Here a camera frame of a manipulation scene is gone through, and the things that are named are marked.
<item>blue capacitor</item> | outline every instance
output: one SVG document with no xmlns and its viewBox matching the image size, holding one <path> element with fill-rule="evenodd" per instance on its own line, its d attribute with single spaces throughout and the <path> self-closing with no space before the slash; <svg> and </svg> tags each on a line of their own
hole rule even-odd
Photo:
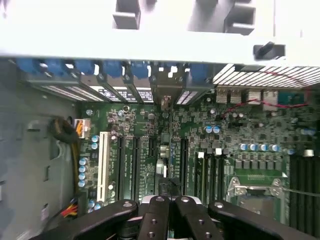
<svg viewBox="0 0 320 240">
<path fill-rule="evenodd" d="M 213 128 L 213 133 L 218 134 L 219 132 L 220 132 L 220 127 L 215 126 L 215 127 Z"/>
<path fill-rule="evenodd" d="M 101 208 L 101 205 L 99 204 L 99 203 L 97 203 L 95 206 L 94 206 L 94 210 L 98 210 L 98 209 L 100 209 Z"/>
<path fill-rule="evenodd" d="M 267 145 L 265 145 L 265 144 L 261 144 L 261 145 L 260 145 L 260 150 L 261 150 L 261 151 L 267 151 L 267 149 L 268 149 L 268 148 L 267 148 Z"/>
<path fill-rule="evenodd" d="M 98 135 L 95 135 L 91 138 L 91 141 L 94 142 L 94 143 L 97 143 L 99 141 L 99 136 Z"/>
<path fill-rule="evenodd" d="M 270 145 L 270 149 L 274 152 L 279 152 L 280 150 L 279 146 L 276 144 Z"/>
<path fill-rule="evenodd" d="M 92 209 L 92 208 L 95 206 L 95 204 L 96 204 L 96 203 L 95 203 L 95 200 L 92 200 L 92 199 L 91 199 L 91 200 L 89 201 L 89 203 L 88 203 L 88 207 Z"/>
<path fill-rule="evenodd" d="M 84 173 L 87 170 L 85 166 L 80 166 L 79 167 L 79 173 Z"/>
<path fill-rule="evenodd" d="M 80 180 L 80 181 L 78 182 L 78 186 L 79 186 L 80 188 L 83 188 L 85 185 L 86 185 L 86 182 L 83 181 L 83 180 Z"/>
<path fill-rule="evenodd" d="M 308 129 L 307 134 L 309 136 L 314 136 L 316 134 L 316 130 L 313 128 Z"/>
<path fill-rule="evenodd" d="M 84 173 L 79 174 L 79 180 L 84 180 L 86 178 L 86 175 Z"/>
<path fill-rule="evenodd" d="M 301 129 L 300 132 L 301 132 L 302 135 L 308 135 L 308 129 L 307 128 Z"/>
<path fill-rule="evenodd" d="M 293 154 L 295 154 L 295 150 L 294 149 L 288 149 L 287 153 L 288 153 L 288 155 L 293 155 Z"/>
<path fill-rule="evenodd" d="M 211 134 L 212 131 L 213 131 L 212 126 L 206 126 L 206 127 L 205 127 L 205 132 L 206 132 L 207 134 Z"/>
<path fill-rule="evenodd" d="M 241 149 L 242 151 L 246 151 L 246 150 L 248 149 L 247 144 L 241 143 L 241 144 L 240 144 L 240 149 Z"/>
<path fill-rule="evenodd" d="M 79 160 L 79 165 L 80 165 L 80 166 L 84 166 L 84 165 L 87 164 L 87 161 L 88 161 L 88 158 L 83 157 L 83 158 L 81 158 L 81 159 Z"/>
<path fill-rule="evenodd" d="M 250 144 L 250 150 L 256 151 L 258 149 L 258 146 L 256 144 Z"/>
<path fill-rule="evenodd" d="M 91 144 L 91 149 L 97 149 L 98 148 L 98 143 L 94 142 Z"/>
</svg>

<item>red wire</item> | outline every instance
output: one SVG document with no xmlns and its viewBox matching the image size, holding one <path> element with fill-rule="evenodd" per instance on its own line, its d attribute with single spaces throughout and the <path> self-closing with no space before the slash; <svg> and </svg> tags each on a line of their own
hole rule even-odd
<svg viewBox="0 0 320 240">
<path fill-rule="evenodd" d="M 289 79 L 293 79 L 293 80 L 296 80 L 296 81 L 299 82 L 299 79 L 294 78 L 294 77 L 291 77 L 291 76 L 286 75 L 286 74 L 279 74 L 279 73 L 273 72 L 273 71 L 271 71 L 271 72 L 264 72 L 264 73 L 266 73 L 266 74 L 271 74 L 271 75 L 275 75 L 275 76 L 287 77 L 287 78 L 289 78 Z M 241 107 L 241 106 L 243 106 L 243 105 L 246 105 L 246 104 L 248 104 L 248 103 L 250 103 L 250 102 L 258 102 L 258 103 L 262 103 L 262 104 L 267 105 L 267 106 L 276 107 L 276 108 L 283 108 L 283 109 L 302 108 L 302 107 L 305 107 L 305 106 L 308 106 L 308 105 L 309 105 L 309 104 L 308 104 L 308 102 L 309 102 L 309 97 L 310 97 L 310 89 L 309 89 L 309 88 L 306 89 L 306 94 L 305 94 L 305 95 L 306 95 L 306 96 L 305 96 L 305 98 L 306 98 L 305 103 L 303 103 L 303 104 L 296 104 L 296 105 L 272 104 L 272 103 L 269 103 L 269 102 L 266 102 L 266 101 L 258 100 L 258 99 L 256 99 L 256 98 L 255 98 L 255 99 L 250 99 L 250 100 L 248 100 L 248 101 L 246 101 L 246 102 L 238 103 L 238 104 L 236 104 L 235 106 L 228 108 L 228 109 L 222 114 L 222 118 L 224 118 L 225 115 L 226 115 L 227 113 L 229 113 L 230 111 L 232 111 L 233 109 L 238 108 L 238 107 Z"/>
</svg>

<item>white pci slot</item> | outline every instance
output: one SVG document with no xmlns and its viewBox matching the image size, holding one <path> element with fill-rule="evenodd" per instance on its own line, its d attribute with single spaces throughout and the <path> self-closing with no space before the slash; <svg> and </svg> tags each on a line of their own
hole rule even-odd
<svg viewBox="0 0 320 240">
<path fill-rule="evenodd" d="M 97 185 L 97 202 L 105 202 L 108 196 L 108 171 L 110 154 L 110 132 L 101 131 L 99 138 L 99 169 Z"/>
</svg>

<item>capacitor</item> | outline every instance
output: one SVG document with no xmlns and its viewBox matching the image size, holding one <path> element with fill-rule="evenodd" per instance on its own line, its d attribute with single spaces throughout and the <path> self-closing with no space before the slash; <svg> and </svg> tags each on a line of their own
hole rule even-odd
<svg viewBox="0 0 320 240">
<path fill-rule="evenodd" d="M 91 116 L 92 114 L 94 114 L 94 111 L 92 111 L 91 109 L 88 109 L 85 111 L 85 113 L 88 115 L 88 116 Z"/>
<path fill-rule="evenodd" d="M 84 173 L 87 170 L 85 166 L 80 166 L 79 167 L 79 173 Z"/>
<path fill-rule="evenodd" d="M 97 203 L 95 206 L 94 206 L 94 210 L 98 210 L 98 209 L 100 209 L 101 208 L 101 205 L 99 204 L 99 203 Z"/>
<path fill-rule="evenodd" d="M 115 119 L 113 117 L 108 118 L 108 124 L 115 123 Z"/>
<path fill-rule="evenodd" d="M 302 128 L 302 129 L 300 130 L 300 133 L 301 133 L 302 135 L 308 135 L 308 129 L 307 129 L 307 128 Z"/>
<path fill-rule="evenodd" d="M 247 144 L 244 144 L 244 143 L 239 144 L 239 147 L 242 151 L 246 151 L 248 149 Z"/>
<path fill-rule="evenodd" d="M 108 189 L 112 190 L 115 188 L 115 186 L 116 186 L 116 182 L 112 181 L 111 184 L 108 186 Z"/>
<path fill-rule="evenodd" d="M 94 143 L 97 143 L 99 141 L 99 136 L 98 135 L 95 135 L 91 138 L 91 141 L 94 142 Z"/>
<path fill-rule="evenodd" d="M 88 203 L 88 207 L 90 208 L 90 209 L 92 209 L 94 206 L 95 206 L 95 200 L 93 200 L 93 199 L 91 199 L 91 200 L 89 200 L 89 203 Z"/>
<path fill-rule="evenodd" d="M 123 112 L 124 112 L 125 114 L 127 114 L 127 113 L 129 112 L 129 110 L 130 110 L 130 107 L 127 106 L 127 105 L 125 105 L 125 106 L 123 106 L 122 110 L 123 110 Z"/>
<path fill-rule="evenodd" d="M 295 150 L 294 149 L 288 149 L 286 152 L 288 153 L 288 155 L 295 154 Z"/>
<path fill-rule="evenodd" d="M 270 146 L 269 146 L 269 149 L 272 150 L 272 151 L 274 151 L 274 152 L 279 152 L 279 150 L 280 150 L 279 146 L 276 145 L 276 144 L 270 145 Z"/>
<path fill-rule="evenodd" d="M 118 140 L 118 138 L 117 138 L 116 135 L 111 136 L 111 141 L 112 141 L 112 142 L 116 143 L 117 140 Z"/>
<path fill-rule="evenodd" d="M 212 126 L 206 126 L 204 129 L 207 134 L 211 134 L 213 130 Z"/>
<path fill-rule="evenodd" d="M 256 144 L 250 144 L 250 150 L 256 151 L 258 149 L 258 146 Z"/>
<path fill-rule="evenodd" d="M 314 136 L 314 135 L 316 134 L 316 130 L 315 130 L 315 129 L 310 128 L 310 129 L 308 129 L 307 134 L 308 134 L 309 136 Z"/>
<path fill-rule="evenodd" d="M 267 151 L 267 149 L 268 149 L 266 144 L 260 144 L 259 148 L 261 151 Z"/>
<path fill-rule="evenodd" d="M 123 110 L 118 111 L 118 116 L 123 117 L 125 115 L 125 112 Z"/>
<path fill-rule="evenodd" d="M 81 158 L 81 159 L 79 160 L 79 165 L 80 165 L 80 166 L 84 166 L 84 165 L 87 164 L 87 162 L 88 162 L 88 158 L 87 158 L 87 157 L 83 157 L 83 158 Z"/>
<path fill-rule="evenodd" d="M 86 178 L 86 175 L 82 172 L 79 174 L 79 180 L 84 180 Z"/>
<path fill-rule="evenodd" d="M 218 134 L 219 132 L 220 132 L 220 127 L 215 126 L 215 127 L 213 128 L 213 133 L 214 133 L 214 134 Z"/>
<path fill-rule="evenodd" d="M 86 185 L 86 182 L 83 181 L 83 180 L 80 180 L 80 181 L 78 182 L 78 186 L 79 186 L 80 188 L 83 188 L 85 185 Z"/>
<path fill-rule="evenodd" d="M 96 150 L 98 148 L 98 143 L 94 142 L 91 144 L 91 149 Z"/>
</svg>

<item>gray metal panel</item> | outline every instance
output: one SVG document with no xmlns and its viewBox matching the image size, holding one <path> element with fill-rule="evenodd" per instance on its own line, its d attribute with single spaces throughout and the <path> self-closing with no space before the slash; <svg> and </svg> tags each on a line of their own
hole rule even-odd
<svg viewBox="0 0 320 240">
<path fill-rule="evenodd" d="M 0 61 L 0 239 L 29 239 L 41 231 L 42 209 L 54 215 L 72 197 L 71 152 L 50 160 L 47 123 L 54 116 L 75 117 L 72 101 L 18 83 L 16 66 Z M 31 127 L 39 131 L 27 131 Z M 45 180 L 45 168 L 49 178 Z"/>
</svg>

